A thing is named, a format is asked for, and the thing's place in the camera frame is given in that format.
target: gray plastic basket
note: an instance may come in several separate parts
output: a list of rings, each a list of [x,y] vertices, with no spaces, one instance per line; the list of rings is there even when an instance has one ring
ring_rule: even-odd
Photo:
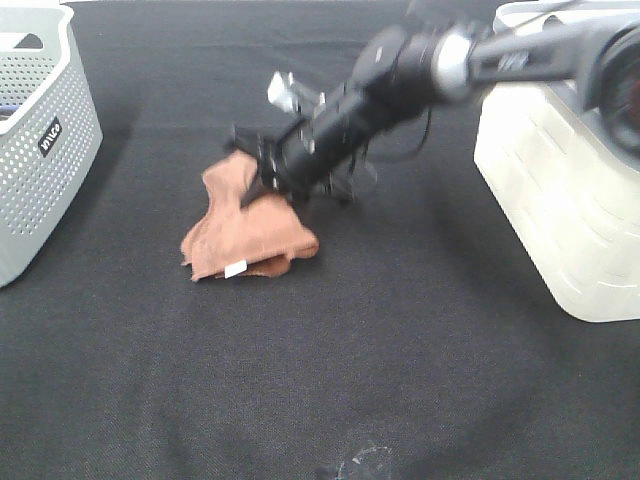
[[[0,44],[0,286],[45,243],[102,141],[72,16],[55,2],[0,0],[0,34],[42,46]]]

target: wrinkled cloth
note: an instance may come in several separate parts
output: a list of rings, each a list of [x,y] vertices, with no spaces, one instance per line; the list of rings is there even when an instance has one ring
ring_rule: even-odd
[[[269,193],[240,208],[256,169],[255,159],[235,152],[203,173],[209,209],[181,245],[193,281],[223,277],[225,267],[243,260],[248,269],[241,275],[277,277],[293,259],[318,252],[318,239],[282,195]]]

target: black tablecloth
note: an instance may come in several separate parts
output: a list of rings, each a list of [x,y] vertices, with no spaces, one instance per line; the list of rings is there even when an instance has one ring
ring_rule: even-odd
[[[477,106],[359,204],[301,211],[321,252],[286,276],[180,265],[230,123],[288,122],[272,72],[328,90],[405,7],[74,4],[105,139],[0,291],[0,478],[307,479],[371,445],[402,479],[638,477],[640,323],[556,305],[473,163]]]

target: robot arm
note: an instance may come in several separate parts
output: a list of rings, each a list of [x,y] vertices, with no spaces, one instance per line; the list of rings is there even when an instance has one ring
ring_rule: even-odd
[[[628,41],[638,38],[638,32],[640,18],[628,16],[554,25],[523,36],[488,36],[465,25],[442,31],[407,18],[369,42],[350,78],[334,92],[318,95],[306,105],[293,101],[292,109],[300,116],[279,138],[235,129],[233,144],[258,160],[243,206],[268,191],[305,197],[380,132],[433,105],[468,101],[499,82],[575,79],[583,107],[600,106],[605,87],[618,88],[603,84],[611,77],[610,65],[620,63],[622,54],[640,64],[640,41]],[[607,52],[620,49],[616,58],[607,60]],[[640,109],[632,102],[640,98],[640,80],[631,86],[626,85],[629,79],[623,80],[619,88],[630,92],[622,91],[618,97],[626,95],[631,108]],[[613,113],[618,124],[625,125],[617,132],[624,134],[618,135],[622,139],[616,138],[615,128],[610,129],[614,139],[627,150],[640,152],[640,120],[625,123],[624,115]]]

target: brown towel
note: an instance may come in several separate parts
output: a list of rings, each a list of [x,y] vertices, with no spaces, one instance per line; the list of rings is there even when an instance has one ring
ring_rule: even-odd
[[[281,195],[265,195],[240,209],[256,168],[255,159],[235,152],[202,175],[209,210],[181,246],[193,281],[223,277],[227,266],[241,261],[248,264],[242,275],[276,277],[289,271],[292,259],[318,252],[318,239]]]

